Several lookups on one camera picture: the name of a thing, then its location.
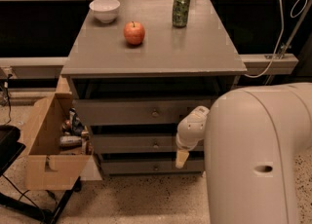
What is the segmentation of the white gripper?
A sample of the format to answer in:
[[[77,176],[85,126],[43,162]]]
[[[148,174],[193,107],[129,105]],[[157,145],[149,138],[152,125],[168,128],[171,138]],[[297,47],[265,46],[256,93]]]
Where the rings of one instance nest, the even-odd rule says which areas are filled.
[[[204,139],[209,112],[210,110],[207,107],[197,106],[179,122],[175,138],[175,143],[179,148],[176,151],[176,168],[184,167],[189,157],[188,151],[193,150],[198,142]]]

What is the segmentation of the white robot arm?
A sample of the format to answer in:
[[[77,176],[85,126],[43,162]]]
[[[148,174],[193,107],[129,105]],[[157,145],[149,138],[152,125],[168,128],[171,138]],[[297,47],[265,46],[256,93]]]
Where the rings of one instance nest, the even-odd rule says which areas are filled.
[[[312,84],[245,87],[177,126],[175,166],[204,142],[211,224],[299,224],[293,161],[312,144]]]

